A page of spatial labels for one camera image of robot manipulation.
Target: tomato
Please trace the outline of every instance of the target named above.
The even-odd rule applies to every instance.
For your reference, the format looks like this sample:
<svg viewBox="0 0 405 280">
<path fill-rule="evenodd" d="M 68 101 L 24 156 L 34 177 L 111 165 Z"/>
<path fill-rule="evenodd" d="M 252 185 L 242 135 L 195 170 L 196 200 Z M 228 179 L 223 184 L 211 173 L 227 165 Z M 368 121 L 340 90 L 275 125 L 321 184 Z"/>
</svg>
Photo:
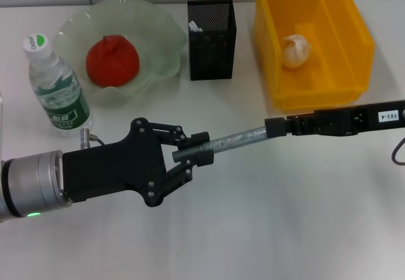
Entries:
<svg viewBox="0 0 405 280">
<path fill-rule="evenodd" d="M 139 56 L 124 36 L 104 36 L 87 53 L 86 70 L 101 87 L 121 86 L 138 74 Z"/>
</svg>

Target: green indicator light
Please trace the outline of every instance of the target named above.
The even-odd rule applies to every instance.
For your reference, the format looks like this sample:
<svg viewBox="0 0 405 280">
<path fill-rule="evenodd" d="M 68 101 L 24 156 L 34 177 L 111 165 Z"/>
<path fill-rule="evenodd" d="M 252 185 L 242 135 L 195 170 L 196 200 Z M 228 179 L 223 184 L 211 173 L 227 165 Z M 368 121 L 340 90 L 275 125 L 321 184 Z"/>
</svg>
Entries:
<svg viewBox="0 0 405 280">
<path fill-rule="evenodd" d="M 41 214 L 40 212 L 32 212 L 32 213 L 28 214 L 27 217 L 28 218 L 36 217 L 37 215 L 40 215 L 40 214 Z"/>
</svg>

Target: gray pipe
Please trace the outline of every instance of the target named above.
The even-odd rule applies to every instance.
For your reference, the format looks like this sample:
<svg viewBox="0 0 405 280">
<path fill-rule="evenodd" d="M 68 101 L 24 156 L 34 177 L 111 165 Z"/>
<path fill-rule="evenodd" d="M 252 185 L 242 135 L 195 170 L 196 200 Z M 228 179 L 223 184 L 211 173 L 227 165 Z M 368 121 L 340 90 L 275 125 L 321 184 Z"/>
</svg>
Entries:
<svg viewBox="0 0 405 280">
<path fill-rule="evenodd" d="M 231 136 L 221 137 L 219 139 L 214 139 L 210 142 L 206 142 L 200 146 L 191 147 L 182 151 L 173 152 L 174 161 L 181 162 L 184 161 L 196 153 L 213 150 L 214 153 L 235 149 L 238 147 L 246 146 L 249 144 L 257 143 L 268 139 L 266 133 L 266 127 L 260 127 L 256 129 L 251 129 L 248 131 L 232 134 Z"/>
</svg>

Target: bottle cap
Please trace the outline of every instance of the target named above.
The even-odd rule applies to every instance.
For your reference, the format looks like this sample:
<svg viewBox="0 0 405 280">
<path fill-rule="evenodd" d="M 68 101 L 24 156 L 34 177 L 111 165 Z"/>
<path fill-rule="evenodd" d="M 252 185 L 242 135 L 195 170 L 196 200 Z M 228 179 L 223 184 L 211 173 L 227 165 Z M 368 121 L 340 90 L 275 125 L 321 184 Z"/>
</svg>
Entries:
<svg viewBox="0 0 405 280">
<path fill-rule="evenodd" d="M 23 41 L 23 51 L 28 60 L 41 60 L 50 57 L 52 45 L 44 34 L 35 33 Z"/>
</svg>

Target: cable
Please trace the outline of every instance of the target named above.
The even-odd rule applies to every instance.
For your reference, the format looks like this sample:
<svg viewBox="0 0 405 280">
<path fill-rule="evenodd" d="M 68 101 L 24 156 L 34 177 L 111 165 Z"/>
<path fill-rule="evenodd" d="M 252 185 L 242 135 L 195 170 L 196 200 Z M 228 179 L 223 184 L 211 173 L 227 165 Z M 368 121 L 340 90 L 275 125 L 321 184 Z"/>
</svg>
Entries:
<svg viewBox="0 0 405 280">
<path fill-rule="evenodd" d="M 102 140 L 100 140 L 98 136 L 96 136 L 94 134 L 90 134 L 89 139 L 90 139 L 90 141 L 98 142 L 101 146 L 105 145 L 105 143 Z"/>
<path fill-rule="evenodd" d="M 104 146 L 105 144 L 104 144 L 104 142 L 102 141 L 102 140 L 100 140 L 99 138 L 97 138 L 97 140 L 96 140 L 101 146 Z"/>
<path fill-rule="evenodd" d="M 402 139 L 401 142 L 399 142 L 399 144 L 394 148 L 394 150 L 393 150 L 393 152 L 392 152 L 392 154 L 391 154 L 391 160 L 392 160 L 395 164 L 397 164 L 397 165 L 399 165 L 399 166 L 405 166 L 405 162 L 399 162 L 399 161 L 397 160 L 397 153 L 398 153 L 398 151 L 400 150 L 400 148 L 403 146 L 403 144 L 405 144 L 405 138 Z"/>
</svg>

